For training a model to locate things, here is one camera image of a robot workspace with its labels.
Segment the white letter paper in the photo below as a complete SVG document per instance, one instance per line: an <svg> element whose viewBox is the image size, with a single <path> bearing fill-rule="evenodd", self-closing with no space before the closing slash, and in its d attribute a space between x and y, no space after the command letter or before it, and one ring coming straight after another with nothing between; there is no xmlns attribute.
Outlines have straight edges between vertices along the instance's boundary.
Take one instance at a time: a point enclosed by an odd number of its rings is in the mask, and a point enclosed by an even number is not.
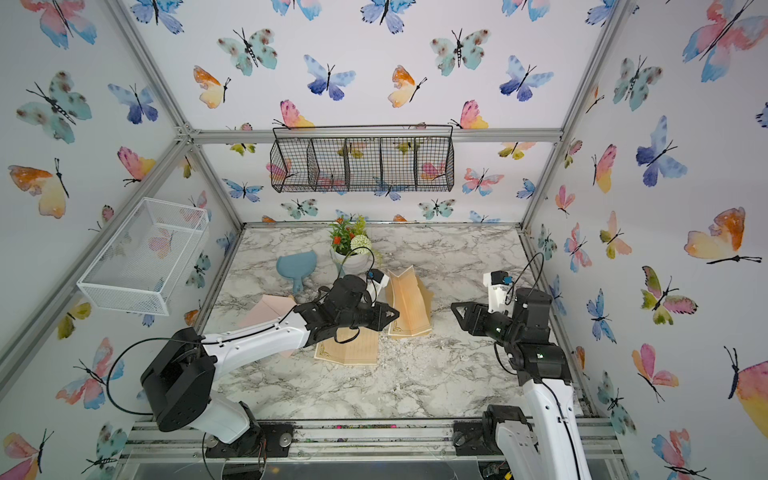
<svg viewBox="0 0 768 480"><path fill-rule="evenodd" d="M397 274L388 271L389 284L395 293L395 306L400 312L397 320L388 327L387 334L396 339L425 336L432 332L425 318L425 308L422 295L418 289L417 274L413 266L409 266Z"/></svg>

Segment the pink envelope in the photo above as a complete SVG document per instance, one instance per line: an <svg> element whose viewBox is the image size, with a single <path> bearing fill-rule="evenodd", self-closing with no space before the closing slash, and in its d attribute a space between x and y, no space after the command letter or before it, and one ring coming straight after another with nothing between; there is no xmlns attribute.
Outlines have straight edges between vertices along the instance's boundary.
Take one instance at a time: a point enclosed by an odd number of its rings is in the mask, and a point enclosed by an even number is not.
<svg viewBox="0 0 768 480"><path fill-rule="evenodd" d="M240 322L234 352L248 364L303 347L308 330L295 306L292 297L264 295Z"/></svg>

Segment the cream letter paper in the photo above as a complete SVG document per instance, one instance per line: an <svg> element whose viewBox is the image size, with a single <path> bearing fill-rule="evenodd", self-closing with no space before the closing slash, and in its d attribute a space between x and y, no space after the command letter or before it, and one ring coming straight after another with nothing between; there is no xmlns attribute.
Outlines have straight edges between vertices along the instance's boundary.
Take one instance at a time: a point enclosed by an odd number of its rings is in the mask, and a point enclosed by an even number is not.
<svg viewBox="0 0 768 480"><path fill-rule="evenodd" d="M316 345L314 358L347 366L376 365L379 333L367 328L340 328L329 339Z"/></svg>

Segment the brown kraft envelope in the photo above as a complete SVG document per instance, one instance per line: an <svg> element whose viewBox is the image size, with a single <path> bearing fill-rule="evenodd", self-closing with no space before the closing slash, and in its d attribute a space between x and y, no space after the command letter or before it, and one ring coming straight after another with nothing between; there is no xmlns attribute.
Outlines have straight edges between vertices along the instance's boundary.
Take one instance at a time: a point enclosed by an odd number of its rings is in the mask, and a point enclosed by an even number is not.
<svg viewBox="0 0 768 480"><path fill-rule="evenodd" d="M425 308L425 318L427 320L427 323L429 325L429 328L433 327L433 321L432 321L432 302L434 298L434 293L430 291L425 284L422 282L422 280L419 277L416 277L416 282L418 289L422 295L424 308ZM385 288L386 297L388 300L388 303L391 306L395 306L395 293L392 284L389 284Z"/></svg>

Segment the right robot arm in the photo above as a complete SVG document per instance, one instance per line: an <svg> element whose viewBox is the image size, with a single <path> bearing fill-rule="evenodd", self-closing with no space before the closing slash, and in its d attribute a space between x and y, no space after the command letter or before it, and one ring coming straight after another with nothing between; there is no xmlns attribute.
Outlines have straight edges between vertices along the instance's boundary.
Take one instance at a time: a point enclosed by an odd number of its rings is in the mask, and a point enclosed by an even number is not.
<svg viewBox="0 0 768 480"><path fill-rule="evenodd" d="M488 304L455 302L461 329L503 349L530 414L490 405L482 440L499 451L513 479L589 479L578 431L573 379L564 350L550 340L553 298L536 288L488 287Z"/></svg>

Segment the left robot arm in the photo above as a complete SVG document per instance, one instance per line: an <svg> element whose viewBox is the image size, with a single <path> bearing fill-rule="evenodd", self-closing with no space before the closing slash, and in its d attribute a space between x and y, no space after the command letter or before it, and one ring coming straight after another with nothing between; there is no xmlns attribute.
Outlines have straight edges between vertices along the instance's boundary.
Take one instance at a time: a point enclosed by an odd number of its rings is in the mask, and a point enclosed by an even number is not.
<svg viewBox="0 0 768 480"><path fill-rule="evenodd" d="M344 328L385 330L399 316L378 299L388 283L378 269L363 278L346 275L316 300L263 324L207 335L191 327L177 331L140 378L157 428L167 433L189 427L227 445L257 439L260 428L247 405L218 394L214 383L278 353L336 340Z"/></svg>

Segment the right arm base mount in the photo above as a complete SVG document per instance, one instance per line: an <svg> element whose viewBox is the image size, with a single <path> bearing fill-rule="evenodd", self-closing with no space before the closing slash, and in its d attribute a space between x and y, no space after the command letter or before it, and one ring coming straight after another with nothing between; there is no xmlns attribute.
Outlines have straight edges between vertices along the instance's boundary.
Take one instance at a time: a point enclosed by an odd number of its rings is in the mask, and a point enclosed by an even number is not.
<svg viewBox="0 0 768 480"><path fill-rule="evenodd" d="M454 421L452 445L456 455L500 455L496 429L505 422L528 424L523 410L510 405L489 405L479 419Z"/></svg>

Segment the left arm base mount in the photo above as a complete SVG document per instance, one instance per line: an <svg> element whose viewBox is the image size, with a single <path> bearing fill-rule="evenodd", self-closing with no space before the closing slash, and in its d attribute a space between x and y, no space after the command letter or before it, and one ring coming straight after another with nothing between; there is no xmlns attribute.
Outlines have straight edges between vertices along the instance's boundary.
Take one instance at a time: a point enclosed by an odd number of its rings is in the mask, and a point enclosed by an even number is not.
<svg viewBox="0 0 768 480"><path fill-rule="evenodd" d="M207 448L206 457L222 459L253 458L269 460L286 458L293 442L293 423L267 422L250 427L242 437L231 444L219 441Z"/></svg>

